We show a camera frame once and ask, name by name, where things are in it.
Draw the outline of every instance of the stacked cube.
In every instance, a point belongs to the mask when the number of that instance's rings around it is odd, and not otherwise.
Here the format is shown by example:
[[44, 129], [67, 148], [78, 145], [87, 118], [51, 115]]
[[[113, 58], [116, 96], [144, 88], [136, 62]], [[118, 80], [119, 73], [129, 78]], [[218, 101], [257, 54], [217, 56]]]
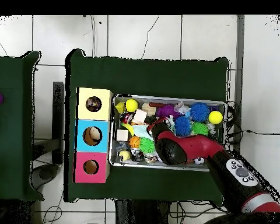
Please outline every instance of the stacked cube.
[[77, 88], [74, 183], [106, 182], [112, 96], [107, 89]]

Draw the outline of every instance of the pink box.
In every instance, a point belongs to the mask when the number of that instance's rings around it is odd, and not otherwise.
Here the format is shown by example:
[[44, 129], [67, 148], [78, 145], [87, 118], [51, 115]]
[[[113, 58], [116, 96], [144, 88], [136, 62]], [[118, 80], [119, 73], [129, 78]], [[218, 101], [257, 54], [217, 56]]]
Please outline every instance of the pink box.
[[[94, 160], [99, 165], [95, 174], [85, 171], [85, 162]], [[107, 153], [100, 152], [77, 152], [75, 183], [105, 183], [109, 175], [110, 165], [107, 161]]]

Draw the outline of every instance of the yellow box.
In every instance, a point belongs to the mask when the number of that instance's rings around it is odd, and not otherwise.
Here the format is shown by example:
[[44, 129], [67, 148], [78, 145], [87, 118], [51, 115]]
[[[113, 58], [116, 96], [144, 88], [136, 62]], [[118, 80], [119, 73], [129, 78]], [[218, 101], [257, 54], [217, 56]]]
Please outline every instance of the yellow box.
[[78, 118], [80, 120], [110, 119], [113, 93], [107, 89], [77, 87]]

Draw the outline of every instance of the circular hole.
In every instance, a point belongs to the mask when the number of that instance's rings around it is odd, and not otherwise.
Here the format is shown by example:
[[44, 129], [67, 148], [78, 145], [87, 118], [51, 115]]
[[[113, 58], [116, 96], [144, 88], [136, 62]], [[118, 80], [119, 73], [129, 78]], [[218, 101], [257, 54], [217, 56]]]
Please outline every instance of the circular hole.
[[83, 132], [83, 140], [90, 146], [96, 146], [102, 140], [103, 134], [97, 127], [88, 127]]
[[84, 163], [83, 168], [87, 174], [96, 174], [99, 171], [99, 164], [96, 160], [88, 160]]
[[102, 107], [102, 102], [100, 98], [96, 96], [89, 97], [85, 104], [88, 111], [96, 112], [99, 111]]

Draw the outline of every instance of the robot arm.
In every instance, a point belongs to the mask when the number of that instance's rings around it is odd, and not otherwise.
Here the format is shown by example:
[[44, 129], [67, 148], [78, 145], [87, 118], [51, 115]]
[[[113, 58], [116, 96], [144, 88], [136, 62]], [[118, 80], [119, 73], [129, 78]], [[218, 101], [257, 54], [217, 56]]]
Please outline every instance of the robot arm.
[[224, 196], [224, 206], [234, 214], [248, 212], [280, 212], [280, 205], [263, 190], [245, 164], [218, 142], [202, 135], [179, 138], [164, 120], [149, 126], [161, 160], [167, 165], [206, 158], [209, 171]]

